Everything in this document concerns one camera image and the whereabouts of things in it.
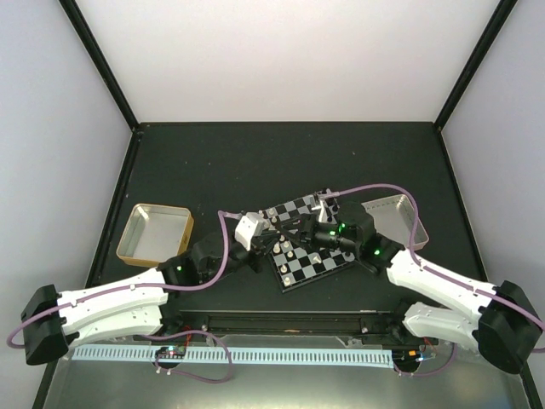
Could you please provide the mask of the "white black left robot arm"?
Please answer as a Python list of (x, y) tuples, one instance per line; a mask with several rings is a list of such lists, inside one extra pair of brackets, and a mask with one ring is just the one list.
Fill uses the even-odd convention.
[(243, 267), (257, 271), (279, 235), (242, 239), (212, 233), (190, 250), (128, 279), (79, 291), (38, 288), (20, 315), (20, 348), (29, 366), (50, 363), (77, 346), (130, 335), (177, 338), (183, 320), (164, 310), (182, 292), (202, 291)]

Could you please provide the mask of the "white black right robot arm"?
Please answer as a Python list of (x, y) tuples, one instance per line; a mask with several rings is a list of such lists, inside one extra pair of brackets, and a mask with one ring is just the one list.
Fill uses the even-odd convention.
[(438, 303), (416, 302), (387, 322), (396, 343), (434, 337), (477, 352), (495, 368), (521, 373), (544, 330), (530, 299), (511, 281), (470, 279), (418, 257), (409, 237), (391, 233), (361, 205), (346, 202), (337, 216), (305, 214), (291, 227), (308, 251), (340, 251), (396, 286)]

